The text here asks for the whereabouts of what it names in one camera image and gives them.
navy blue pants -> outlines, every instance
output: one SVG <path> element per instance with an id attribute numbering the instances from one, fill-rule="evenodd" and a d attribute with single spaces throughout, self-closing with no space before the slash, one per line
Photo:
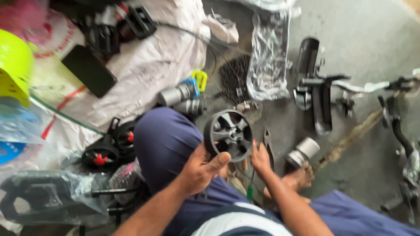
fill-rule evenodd
<path id="1" fill-rule="evenodd" d="M 134 130 L 134 148 L 152 194 L 175 179 L 202 140 L 197 128 L 170 108 L 153 109 L 139 120 Z M 234 202 L 249 202 L 220 176 L 207 189 L 207 201 L 194 196 L 184 201 L 165 236 L 179 235 L 210 211 Z M 382 216 L 339 191 L 315 199 L 310 205 L 336 236 L 420 236 L 417 229 Z"/>

black smartphone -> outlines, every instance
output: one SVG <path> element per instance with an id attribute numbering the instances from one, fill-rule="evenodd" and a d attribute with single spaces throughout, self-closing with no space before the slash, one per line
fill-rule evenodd
<path id="1" fill-rule="evenodd" d="M 117 78 L 87 48 L 77 45 L 62 63 L 97 97 L 103 97 Z"/>

